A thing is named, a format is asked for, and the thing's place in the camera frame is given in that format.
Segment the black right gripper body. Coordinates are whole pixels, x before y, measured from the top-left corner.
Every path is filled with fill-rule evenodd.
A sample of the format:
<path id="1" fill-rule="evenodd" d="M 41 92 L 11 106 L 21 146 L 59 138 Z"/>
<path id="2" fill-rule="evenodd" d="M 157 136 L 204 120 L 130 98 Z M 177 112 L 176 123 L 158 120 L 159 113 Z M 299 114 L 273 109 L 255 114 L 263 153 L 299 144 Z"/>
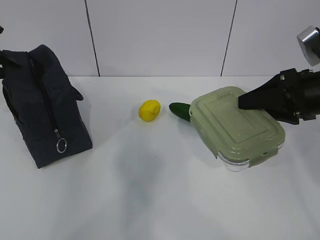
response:
<path id="1" fill-rule="evenodd" d="M 307 110 L 307 100 L 304 95 L 304 80 L 311 77 L 312 70 L 305 69 L 298 72 L 295 68 L 280 72 L 280 85 L 283 89 L 284 99 L 288 112 L 297 121 L 303 119 L 310 121 L 314 119 L 314 114 Z"/>

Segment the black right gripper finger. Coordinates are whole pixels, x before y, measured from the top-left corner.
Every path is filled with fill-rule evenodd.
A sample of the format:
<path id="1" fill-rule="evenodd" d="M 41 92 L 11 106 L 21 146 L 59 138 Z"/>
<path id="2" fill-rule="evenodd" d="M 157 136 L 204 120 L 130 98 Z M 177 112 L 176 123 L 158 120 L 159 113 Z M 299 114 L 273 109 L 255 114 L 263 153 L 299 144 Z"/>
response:
<path id="1" fill-rule="evenodd" d="M 294 108 L 277 108 L 277 107 L 269 107 L 265 108 L 265 110 L 277 121 L 288 123 L 291 125 L 299 125 L 300 119 L 295 115 Z"/>
<path id="2" fill-rule="evenodd" d="M 242 110 L 275 110 L 284 104 L 280 87 L 280 74 L 272 77 L 262 86 L 238 97 L 238 107 Z"/>

